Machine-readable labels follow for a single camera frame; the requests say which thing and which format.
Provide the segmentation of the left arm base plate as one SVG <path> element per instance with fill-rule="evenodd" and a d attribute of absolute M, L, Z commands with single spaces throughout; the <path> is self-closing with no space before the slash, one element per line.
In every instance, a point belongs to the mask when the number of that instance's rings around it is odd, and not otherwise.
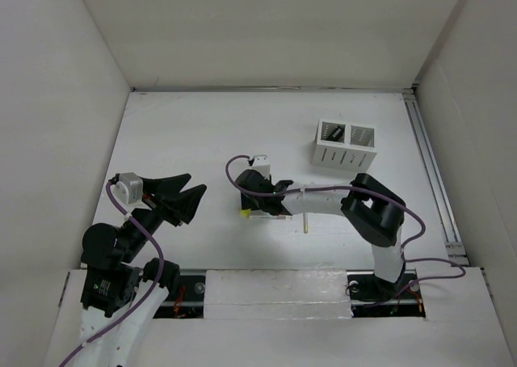
<path fill-rule="evenodd" d="M 205 270 L 182 270 L 179 287 L 160 305 L 154 318 L 203 318 L 205 292 Z"/>

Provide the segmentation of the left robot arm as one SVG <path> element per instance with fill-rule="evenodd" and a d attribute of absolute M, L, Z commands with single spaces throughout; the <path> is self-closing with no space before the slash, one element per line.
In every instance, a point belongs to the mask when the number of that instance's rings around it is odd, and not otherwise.
<path fill-rule="evenodd" d="M 123 173 L 107 181 L 107 197 L 124 223 L 96 223 L 83 235 L 79 344 L 61 365 L 129 366 L 154 317 L 202 315 L 204 273 L 181 272 L 153 236 L 164 222 L 181 226 L 193 220 L 207 188 L 188 188 L 190 178 Z"/>

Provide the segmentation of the blue cap highlighter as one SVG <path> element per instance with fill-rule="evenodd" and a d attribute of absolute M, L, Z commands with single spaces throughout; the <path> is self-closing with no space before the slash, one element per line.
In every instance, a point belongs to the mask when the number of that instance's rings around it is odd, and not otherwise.
<path fill-rule="evenodd" d="M 344 138 L 345 127 L 337 126 L 331 133 L 329 133 L 326 138 L 327 141 L 339 142 L 342 138 Z"/>

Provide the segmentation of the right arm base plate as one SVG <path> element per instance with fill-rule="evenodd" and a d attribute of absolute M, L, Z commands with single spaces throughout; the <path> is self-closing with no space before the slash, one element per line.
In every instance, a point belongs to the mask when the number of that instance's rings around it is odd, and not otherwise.
<path fill-rule="evenodd" d="M 352 318 L 425 318 L 419 285 L 401 291 L 416 279 L 415 271 L 406 271 L 395 284 L 375 277 L 373 271 L 347 272 L 345 293 Z"/>

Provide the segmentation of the thin white yellow pencil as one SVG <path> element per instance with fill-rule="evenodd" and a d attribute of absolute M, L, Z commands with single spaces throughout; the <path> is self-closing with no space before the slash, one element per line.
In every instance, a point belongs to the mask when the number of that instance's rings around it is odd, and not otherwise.
<path fill-rule="evenodd" d="M 309 233 L 308 214 L 307 213 L 303 213 L 302 214 L 302 218 L 303 218 L 303 231 L 304 231 L 304 234 L 308 234 Z"/>

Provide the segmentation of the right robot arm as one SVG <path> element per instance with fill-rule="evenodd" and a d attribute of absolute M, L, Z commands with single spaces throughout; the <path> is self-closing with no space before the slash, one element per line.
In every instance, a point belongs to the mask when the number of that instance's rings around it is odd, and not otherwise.
<path fill-rule="evenodd" d="M 406 203 L 372 176 L 359 173 L 350 182 L 353 190 L 325 190 L 292 180 L 273 184 L 255 169 L 243 171 L 236 179 L 242 190 L 242 207 L 272 216 L 317 213 L 345 217 L 359 236 L 372 246 L 373 276 L 367 291 L 356 298 L 381 302 L 395 296 L 403 286 L 406 270 L 401 257 L 401 227 L 404 211 L 395 204 Z"/>

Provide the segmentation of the white pen brown tip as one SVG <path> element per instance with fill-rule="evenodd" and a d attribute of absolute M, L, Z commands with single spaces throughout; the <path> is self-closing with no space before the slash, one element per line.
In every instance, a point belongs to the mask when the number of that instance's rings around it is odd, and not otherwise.
<path fill-rule="evenodd" d="M 292 216 L 272 216 L 272 215 L 249 215 L 247 216 L 248 219 L 257 219 L 257 220 L 291 220 Z"/>

